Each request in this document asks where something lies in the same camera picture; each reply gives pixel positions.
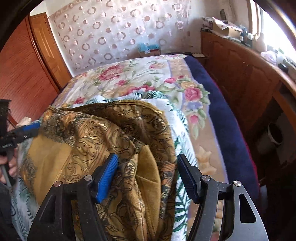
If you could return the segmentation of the left hand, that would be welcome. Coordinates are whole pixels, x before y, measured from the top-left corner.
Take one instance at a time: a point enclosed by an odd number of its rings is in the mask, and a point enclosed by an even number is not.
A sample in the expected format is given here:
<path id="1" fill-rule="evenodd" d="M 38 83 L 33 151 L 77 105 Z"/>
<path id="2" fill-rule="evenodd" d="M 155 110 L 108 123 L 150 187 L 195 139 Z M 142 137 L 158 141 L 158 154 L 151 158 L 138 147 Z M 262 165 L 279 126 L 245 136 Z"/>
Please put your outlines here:
<path id="1" fill-rule="evenodd" d="M 20 123 L 17 123 L 15 129 L 18 129 L 20 128 L 21 126 L 25 126 L 25 125 L 30 125 L 32 123 L 32 119 L 29 118 L 29 117 L 24 117 Z M 14 151 L 14 156 L 12 158 L 12 160 L 9 162 L 9 174 L 15 178 L 16 174 L 17 174 L 17 171 L 18 171 L 18 165 L 17 165 L 17 158 L 18 158 L 18 144 L 15 145 L 15 151 Z M 7 157 L 4 156 L 4 154 L 1 154 L 1 165 L 5 164 L 7 162 Z M 5 184 L 6 185 L 6 181 L 5 181 L 5 178 L 2 174 L 2 171 L 1 171 L 1 183 Z"/>

